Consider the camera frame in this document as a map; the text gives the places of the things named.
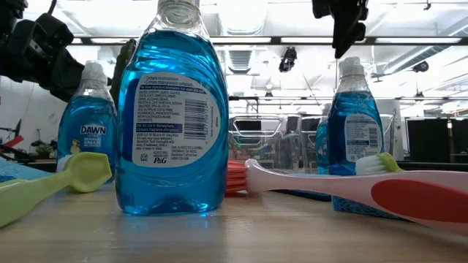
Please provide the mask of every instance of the ceiling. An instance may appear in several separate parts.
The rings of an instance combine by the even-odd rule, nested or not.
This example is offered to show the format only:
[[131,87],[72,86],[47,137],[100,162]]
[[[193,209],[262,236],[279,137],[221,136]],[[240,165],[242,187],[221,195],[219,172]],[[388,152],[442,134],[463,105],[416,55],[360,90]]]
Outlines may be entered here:
[[[212,36],[222,35],[219,26],[223,5],[219,1],[235,1],[234,9],[229,11],[240,14],[240,18],[251,18],[260,12],[252,3],[261,0],[200,0],[203,20]],[[468,0],[431,1],[431,8],[424,10],[426,1],[415,0],[369,0],[369,17],[365,21],[367,36],[376,37],[468,37]],[[35,19],[46,12],[50,0],[29,0],[26,19]],[[157,1],[154,0],[58,0],[53,13],[64,21],[76,37],[134,37],[141,34],[153,19]],[[312,14],[312,0],[270,0],[265,5],[265,23],[261,35],[265,36],[319,36],[333,34],[333,19],[315,19]],[[279,60],[287,46],[255,46],[252,69],[249,75],[234,75],[229,69],[227,74],[230,94],[244,96],[264,96],[267,84],[271,84],[274,96],[333,96],[336,86],[336,60],[334,50],[328,45],[297,46],[296,66],[288,73],[279,73]],[[224,65],[225,53],[229,47],[216,47]],[[468,96],[468,46],[445,48],[442,52],[427,55],[426,46],[353,46],[347,56],[359,56],[366,68],[369,85],[375,97],[413,96],[416,90],[425,96]],[[117,47],[109,49],[109,56],[116,56]],[[414,73],[403,69],[395,74],[371,78],[372,73],[386,73],[390,63],[399,62],[403,56],[421,52],[429,63],[429,71]],[[291,104],[294,101],[282,101]],[[406,107],[422,107],[425,110],[442,107],[446,102],[411,102]],[[463,107],[463,103],[451,105]],[[233,102],[233,109],[245,112],[246,102]],[[299,107],[286,107],[288,111],[298,111]],[[319,113],[317,106],[302,106],[299,111]]]

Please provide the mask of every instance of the dish soap bottle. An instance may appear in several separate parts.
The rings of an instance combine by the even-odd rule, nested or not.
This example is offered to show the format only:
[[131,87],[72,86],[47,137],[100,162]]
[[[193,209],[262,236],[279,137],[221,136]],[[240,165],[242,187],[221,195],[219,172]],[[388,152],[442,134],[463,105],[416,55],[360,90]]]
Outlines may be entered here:
[[126,213],[212,210],[227,181],[227,90],[199,0],[159,0],[124,71],[116,192]]
[[106,86],[102,65],[97,61],[86,62],[80,87],[61,117],[57,161],[80,152],[105,153],[114,175],[117,111]]
[[317,132],[315,133],[315,153],[317,154],[317,172],[319,175],[328,174],[328,112],[330,111],[330,104],[325,104],[322,111]]
[[331,175],[355,175],[359,158],[384,151],[382,122],[358,57],[339,64],[340,84],[328,114]]

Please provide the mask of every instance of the pink toothbrush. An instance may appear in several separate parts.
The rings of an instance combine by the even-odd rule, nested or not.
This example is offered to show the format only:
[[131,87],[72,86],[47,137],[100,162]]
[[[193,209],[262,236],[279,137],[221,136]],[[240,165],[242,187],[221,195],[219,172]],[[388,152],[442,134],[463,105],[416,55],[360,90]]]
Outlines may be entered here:
[[[231,167],[230,176],[235,168]],[[246,161],[243,172],[241,168],[236,167],[238,175],[245,174],[244,189],[249,193],[294,189],[332,194],[434,229],[468,236],[466,172],[401,171],[349,177],[297,177],[264,169],[254,159]]]

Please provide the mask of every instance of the toothbrush handle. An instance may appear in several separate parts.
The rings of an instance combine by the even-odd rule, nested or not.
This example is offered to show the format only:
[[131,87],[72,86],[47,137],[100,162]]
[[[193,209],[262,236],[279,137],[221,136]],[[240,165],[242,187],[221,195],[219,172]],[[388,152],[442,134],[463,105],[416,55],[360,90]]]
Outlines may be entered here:
[[38,180],[12,180],[0,184],[0,227],[24,216],[37,203],[68,186],[68,172]]
[[465,172],[414,171],[302,178],[268,171],[256,161],[249,160],[246,166],[249,191],[318,191],[468,236],[468,173]]

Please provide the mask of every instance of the barcode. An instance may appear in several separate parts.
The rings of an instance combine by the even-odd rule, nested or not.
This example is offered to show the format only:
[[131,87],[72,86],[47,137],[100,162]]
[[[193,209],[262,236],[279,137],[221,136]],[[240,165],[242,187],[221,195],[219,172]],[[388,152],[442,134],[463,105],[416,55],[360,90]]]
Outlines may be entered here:
[[377,128],[369,128],[369,145],[371,146],[371,148],[379,147],[377,139]]
[[184,138],[205,140],[208,134],[208,105],[196,99],[185,100]]

